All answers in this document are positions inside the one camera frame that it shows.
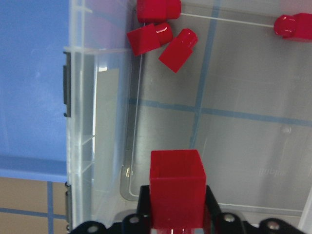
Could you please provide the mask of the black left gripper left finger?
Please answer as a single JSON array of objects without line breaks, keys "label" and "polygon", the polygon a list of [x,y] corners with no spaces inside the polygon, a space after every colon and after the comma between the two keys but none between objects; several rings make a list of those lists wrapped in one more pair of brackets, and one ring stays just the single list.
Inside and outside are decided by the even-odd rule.
[{"label": "black left gripper left finger", "polygon": [[151,216],[151,200],[150,200],[149,185],[143,185],[140,187],[136,212],[144,217]]}]

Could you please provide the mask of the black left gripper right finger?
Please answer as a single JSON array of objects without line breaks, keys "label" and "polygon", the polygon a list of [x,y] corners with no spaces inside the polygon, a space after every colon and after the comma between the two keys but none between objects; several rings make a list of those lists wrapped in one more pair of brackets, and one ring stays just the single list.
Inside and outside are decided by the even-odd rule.
[{"label": "black left gripper right finger", "polygon": [[206,186],[205,202],[204,202],[204,219],[218,219],[222,214],[222,210],[210,188]]}]

